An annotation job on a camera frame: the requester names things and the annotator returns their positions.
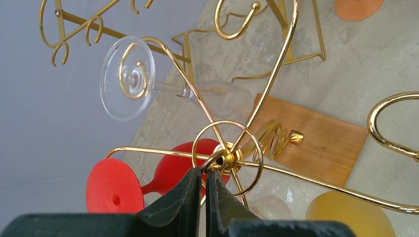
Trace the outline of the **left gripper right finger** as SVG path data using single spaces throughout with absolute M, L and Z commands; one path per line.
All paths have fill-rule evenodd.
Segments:
M 208 237 L 354 237 L 336 221 L 262 220 L 239 202 L 216 171 L 206 174 Z

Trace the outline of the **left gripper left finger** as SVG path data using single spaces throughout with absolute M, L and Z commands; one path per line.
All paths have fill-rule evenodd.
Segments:
M 180 182 L 136 214 L 25 214 L 2 237 L 195 237 L 199 232 L 201 170 L 190 168 Z

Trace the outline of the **clear stemmed glass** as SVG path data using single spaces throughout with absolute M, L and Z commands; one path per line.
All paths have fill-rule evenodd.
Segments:
M 274 195 L 266 195 L 252 201 L 249 209 L 263 220 L 288 220 L 292 212 L 287 204 Z

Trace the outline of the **gold swirl wine glass rack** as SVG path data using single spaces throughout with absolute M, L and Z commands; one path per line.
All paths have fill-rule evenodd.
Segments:
M 141 153 L 151 153 L 151 154 L 162 154 L 162 155 L 173 155 L 177 157 L 185 157 L 191 159 L 191 164 L 193 167 L 196 167 L 196 160 L 202 159 L 205 161 L 204 163 L 204 170 L 211 168 L 213 170 L 227 170 L 229 169 L 231 175 L 233 177 L 236 176 L 235 174 L 235 167 L 236 166 L 247 166 L 247 167 L 255 167 L 257 168 L 256 176 L 251 183 L 245 189 L 238 188 L 238 192 L 235 194 L 236 197 L 243 197 L 245 194 L 250 192 L 254 186 L 259 182 L 261 174 L 263 170 L 269 170 L 276 173 L 281 173 L 290 177 L 297 178 L 299 180 L 303 180 L 308 183 L 312 183 L 314 185 L 333 190 L 344 195 L 351 196 L 353 198 L 371 203 L 373 205 L 377 205 L 383 207 L 385 209 L 389 209 L 392 211 L 417 215 L 419 213 L 419 207 L 415 205 L 407 205 L 402 203 L 391 202 L 389 200 L 384 200 L 381 198 L 377 198 L 371 195 L 367 195 L 364 193 L 360 193 L 355 190 L 351 190 L 348 188 L 336 186 L 332 183 L 323 182 L 315 179 L 308 178 L 304 175 L 298 174 L 296 172 L 290 172 L 285 169 L 265 165 L 264 163 L 264 152 L 269 152 L 270 157 L 275 157 L 276 150 L 278 148 L 285 148 L 289 143 L 292 144 L 300 144 L 301 140 L 303 139 L 303 135 L 297 133 L 296 131 L 287 133 L 286 130 L 280 129 L 280 124 L 278 122 L 272 121 L 267 123 L 267 125 L 261 128 L 259 131 L 261 135 L 256 136 L 252 133 L 249 127 L 254 122 L 255 118 L 259 114 L 265 100 L 267 99 L 271 87 L 276 79 L 276 76 L 279 72 L 279 69 L 282 65 L 284 60 L 285 54 L 287 53 L 291 41 L 296 29 L 297 21 L 298 21 L 298 11 L 299 11 L 299 2 L 297 0 L 293 1 L 293 14 L 291 17 L 291 21 L 289 24 L 289 29 L 287 36 L 284 40 L 283 47 L 280 51 L 279 57 L 273 70 L 271 72 L 270 78 L 266 83 L 264 91 L 259 98 L 258 103 L 255 105 L 254 109 L 250 113 L 250 117 L 246 125 L 240 124 L 235 121 L 231 120 L 219 120 L 215 121 L 213 115 L 210 113 L 209 108 L 205 101 L 203 100 L 201 94 L 198 92 L 195 85 L 192 83 L 190 78 L 186 75 L 184 69 L 180 66 L 178 60 L 176 59 L 173 52 L 158 38 L 155 37 L 142 37 L 139 41 L 140 43 L 148 43 L 152 42 L 157 44 L 160 49 L 162 49 L 165 54 L 171 59 L 172 63 L 175 65 L 177 70 L 179 71 L 180 75 L 183 77 L 184 81 L 188 85 L 189 89 L 193 96 L 197 99 L 199 105 L 203 109 L 204 113 L 209 120 L 209 125 L 204 127 L 197 137 L 194 140 L 192 151 L 189 153 L 186 152 L 176 152 L 170 150 L 162 150 L 162 149 L 152 149 L 152 148 L 139 148 L 139 147 L 117 147 L 111 150 L 105 158 L 109 158 L 112 154 L 120 151 L 131 151 L 131 152 L 141 152 Z M 227 143 L 218 129 L 219 124 L 230 124 L 234 125 L 242 130 L 242 133 L 237 138 L 234 144 Z M 214 150 L 214 154 L 211 156 L 208 155 L 201 155 L 196 152 L 196 145 L 198 140 L 200 139 L 201 135 L 206 132 L 209 128 L 212 128 L 216 137 L 220 142 L 220 147 Z

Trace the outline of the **red plastic goblet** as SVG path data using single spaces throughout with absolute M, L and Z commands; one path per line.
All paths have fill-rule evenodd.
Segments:
M 93 167 L 87 179 L 87 211 L 137 213 L 145 208 L 145 194 L 166 194 L 190 168 L 189 158 L 165 155 L 157 165 L 152 181 L 142 186 L 126 163 L 115 158 L 103 159 Z

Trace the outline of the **yellow goblet front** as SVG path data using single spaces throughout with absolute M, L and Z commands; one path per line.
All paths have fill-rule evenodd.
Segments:
M 308 206 L 306 220 L 338 221 L 358 237 L 395 237 L 396 232 L 384 211 L 373 204 L 338 192 L 326 192 Z

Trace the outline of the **clear wine glass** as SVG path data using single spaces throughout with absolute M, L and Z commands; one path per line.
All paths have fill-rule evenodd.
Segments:
M 156 65 L 150 46 L 142 39 L 125 36 L 108 51 L 104 60 L 100 95 L 107 113 L 115 120 L 130 120 L 143 113 L 153 91 L 165 91 L 199 105 L 189 85 L 156 81 Z M 252 111 L 251 93 L 231 82 L 205 81 L 195 85 L 209 112 L 219 119 L 243 121 Z

